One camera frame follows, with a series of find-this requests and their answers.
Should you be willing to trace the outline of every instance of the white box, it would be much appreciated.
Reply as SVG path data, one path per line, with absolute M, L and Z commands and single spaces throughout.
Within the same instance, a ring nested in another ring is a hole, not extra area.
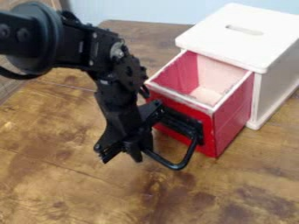
M 231 3 L 175 40 L 181 49 L 255 73 L 253 130 L 299 86 L 297 39 L 299 16 Z

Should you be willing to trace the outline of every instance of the cable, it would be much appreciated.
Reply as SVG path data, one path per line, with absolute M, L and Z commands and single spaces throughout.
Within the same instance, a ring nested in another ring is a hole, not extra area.
M 36 79 L 41 76 L 41 74 L 25 74 L 21 75 L 18 73 L 13 73 L 12 71 L 6 70 L 0 66 L 0 75 L 2 75 L 8 79 L 18 80 L 18 81 L 28 81 Z

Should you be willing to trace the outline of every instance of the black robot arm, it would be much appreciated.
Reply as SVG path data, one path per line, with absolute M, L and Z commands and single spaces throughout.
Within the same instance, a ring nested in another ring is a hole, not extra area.
M 143 161 L 143 152 L 173 170 L 188 164 L 197 144 L 203 144 L 201 124 L 160 101 L 137 107 L 137 94 L 144 98 L 149 95 L 145 68 L 116 33 L 82 24 L 70 12 L 56 12 L 37 2 L 22 3 L 0 12 L 0 53 L 24 73 L 0 67 L 0 74 L 12 79 L 37 78 L 54 67 L 86 72 L 97 84 L 94 96 L 106 119 L 94 145 L 104 163 L 123 151 L 136 162 Z M 179 164 L 155 153 L 152 127 L 159 122 L 191 138 Z

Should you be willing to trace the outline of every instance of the red drawer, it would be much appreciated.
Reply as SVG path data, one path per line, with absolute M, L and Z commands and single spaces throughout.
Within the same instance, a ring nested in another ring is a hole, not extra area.
M 148 101 L 201 121 L 204 145 L 197 150 L 217 157 L 249 118 L 253 74 L 193 52 L 181 52 L 145 83 Z M 191 140 L 164 127 L 161 132 L 185 144 Z

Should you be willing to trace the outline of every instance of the white wall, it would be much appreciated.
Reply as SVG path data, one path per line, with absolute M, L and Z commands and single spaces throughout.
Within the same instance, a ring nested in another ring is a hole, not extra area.
M 94 25 L 106 19 L 195 24 L 231 2 L 299 14 L 299 0 L 69 0 L 81 20 Z

